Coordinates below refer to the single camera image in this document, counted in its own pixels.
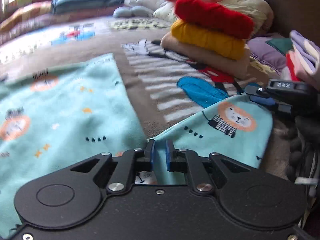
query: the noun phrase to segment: purple folded cloth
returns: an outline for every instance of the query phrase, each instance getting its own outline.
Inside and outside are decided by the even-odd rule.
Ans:
[[[320,87],[320,48],[303,37],[297,31],[290,32],[290,38],[293,43],[293,48],[295,51],[295,56],[298,63],[297,66],[301,65],[300,71],[305,71],[304,76],[311,77],[316,84],[311,84],[308,82],[309,79],[304,80],[310,83],[316,88]]]
[[[260,63],[275,69],[280,74],[281,70],[286,67],[287,60],[279,51],[266,44],[266,41],[274,38],[283,37],[279,33],[272,33],[268,37],[256,37],[248,41],[248,46],[252,57]]]
[[[316,70],[317,60],[312,55],[310,55],[305,48],[305,41],[309,42],[311,46],[313,46],[316,50],[320,51],[320,48],[314,44],[312,41],[307,40],[300,33],[293,30],[290,32],[290,38],[292,43],[295,45],[296,49],[300,52],[306,63],[309,65],[310,69],[314,72]]]

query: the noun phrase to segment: blue pillow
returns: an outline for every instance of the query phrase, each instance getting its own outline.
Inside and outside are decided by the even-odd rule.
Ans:
[[[123,0],[52,0],[52,13],[61,14],[65,12],[102,8],[124,3]]]

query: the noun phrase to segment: metal screw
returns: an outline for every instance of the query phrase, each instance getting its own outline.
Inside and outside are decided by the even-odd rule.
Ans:
[[[22,236],[22,239],[23,239],[23,240],[33,240],[33,236],[30,235],[30,234],[24,234],[24,235]]]
[[[295,235],[288,236],[288,240],[298,240],[298,237]]]
[[[212,190],[212,185],[208,183],[201,183],[197,186],[197,190],[207,192]]]
[[[158,195],[162,195],[162,194],[164,194],[164,190],[163,189],[158,189],[157,191],[156,191],[156,193],[158,194]]]
[[[124,189],[124,185],[119,182],[111,183],[108,188],[112,191],[120,191]]]

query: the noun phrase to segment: blue printed shape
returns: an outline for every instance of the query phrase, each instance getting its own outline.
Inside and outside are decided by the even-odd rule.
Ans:
[[[204,108],[229,97],[226,92],[201,78],[183,77],[179,79],[177,86],[182,88],[192,101]]]

